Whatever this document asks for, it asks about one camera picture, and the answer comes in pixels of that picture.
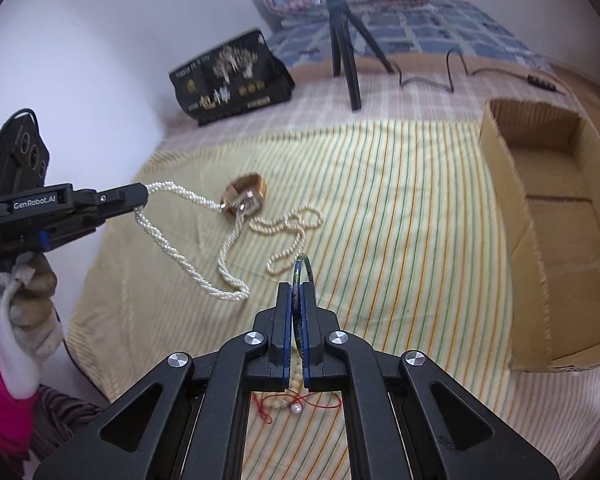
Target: black package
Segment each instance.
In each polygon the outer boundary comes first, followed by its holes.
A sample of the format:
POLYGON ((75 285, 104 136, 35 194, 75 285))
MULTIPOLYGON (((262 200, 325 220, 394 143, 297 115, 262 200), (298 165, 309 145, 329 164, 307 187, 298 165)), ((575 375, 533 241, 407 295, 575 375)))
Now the black package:
POLYGON ((296 84, 254 28, 169 74, 180 107, 202 126, 291 99, 296 84))

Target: blue plaid fabric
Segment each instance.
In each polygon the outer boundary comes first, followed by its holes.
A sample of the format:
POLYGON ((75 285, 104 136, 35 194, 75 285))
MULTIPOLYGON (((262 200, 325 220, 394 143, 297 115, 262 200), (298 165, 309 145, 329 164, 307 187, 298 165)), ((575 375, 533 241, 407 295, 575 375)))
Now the blue plaid fabric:
MULTIPOLYGON (((468 2, 435 0, 425 7, 358 16, 386 54, 428 52, 446 54, 452 47, 463 53, 519 63, 552 72, 549 63, 531 51, 488 14, 468 2)), ((358 52, 372 56, 364 39, 351 27, 351 40, 358 52)), ((284 28, 267 44, 288 68, 331 57, 329 24, 309 22, 284 28)))

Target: yellow and green striped fabric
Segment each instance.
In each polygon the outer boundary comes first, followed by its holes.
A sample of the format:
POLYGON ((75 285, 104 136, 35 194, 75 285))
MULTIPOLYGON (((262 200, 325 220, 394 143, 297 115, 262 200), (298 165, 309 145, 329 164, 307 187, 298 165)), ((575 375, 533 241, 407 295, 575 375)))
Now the yellow and green striped fabric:
MULTIPOLYGON (((162 152, 145 183, 173 180, 218 198, 236 176, 269 186, 264 218, 315 205, 324 226, 308 232, 318 304, 374 348, 426 352, 554 461, 573 472, 595 444, 590 402, 600 368, 582 374, 514 374, 511 287, 504 231, 477 122, 376 121, 270 134, 197 152, 162 152)), ((171 194, 152 195, 147 217, 205 277, 216 271, 231 221, 171 194)), ((268 257, 291 235, 245 230, 228 267, 251 289, 243 303, 206 295, 131 216, 110 223, 76 308, 68 343, 110 398, 172 351, 218 350, 273 305, 268 257)), ((320 404, 328 402, 324 394, 320 404)), ((349 477, 342 410, 250 413, 243 478, 349 477)))

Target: magenta clothing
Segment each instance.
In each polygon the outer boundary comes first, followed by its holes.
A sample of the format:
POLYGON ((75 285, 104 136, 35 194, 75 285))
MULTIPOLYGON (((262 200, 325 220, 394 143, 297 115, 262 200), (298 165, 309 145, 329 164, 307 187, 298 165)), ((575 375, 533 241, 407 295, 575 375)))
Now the magenta clothing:
POLYGON ((29 399, 16 400, 7 391, 0 374, 0 450, 9 458, 26 457, 33 432, 33 405, 29 399))

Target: tree graphic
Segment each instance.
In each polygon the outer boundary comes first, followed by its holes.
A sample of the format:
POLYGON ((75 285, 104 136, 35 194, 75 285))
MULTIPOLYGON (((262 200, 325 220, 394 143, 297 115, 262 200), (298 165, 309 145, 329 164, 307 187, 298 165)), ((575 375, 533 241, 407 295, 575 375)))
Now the tree graphic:
POLYGON ((232 73, 242 72, 246 79, 250 79, 253 77, 253 64, 257 60, 258 55, 251 50, 225 45, 218 54, 214 74, 217 77, 224 77, 227 83, 232 73))

